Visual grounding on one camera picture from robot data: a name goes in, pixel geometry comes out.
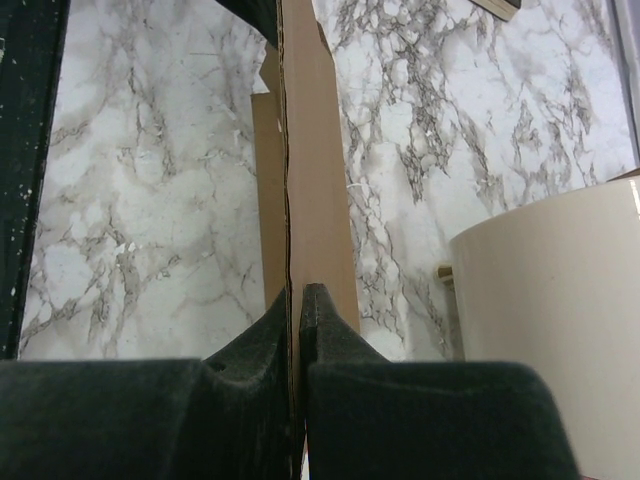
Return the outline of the cardboard box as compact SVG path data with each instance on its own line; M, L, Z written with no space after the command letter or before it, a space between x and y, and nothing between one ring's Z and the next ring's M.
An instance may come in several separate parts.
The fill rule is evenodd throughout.
M322 284L341 318L359 327L355 261L334 60L310 1L225 1L266 39L251 97L265 303L283 295L287 327L290 454L304 444L300 331L303 291Z

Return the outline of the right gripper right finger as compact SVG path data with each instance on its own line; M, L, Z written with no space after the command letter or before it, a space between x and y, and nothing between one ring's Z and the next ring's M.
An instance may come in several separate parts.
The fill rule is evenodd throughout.
M300 346L314 479L575 479L543 380L508 362L392 362L303 294Z

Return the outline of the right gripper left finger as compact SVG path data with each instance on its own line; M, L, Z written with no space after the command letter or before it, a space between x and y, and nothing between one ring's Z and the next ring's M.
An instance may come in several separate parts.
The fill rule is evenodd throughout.
M288 479L286 299L207 359L1 365L5 479Z

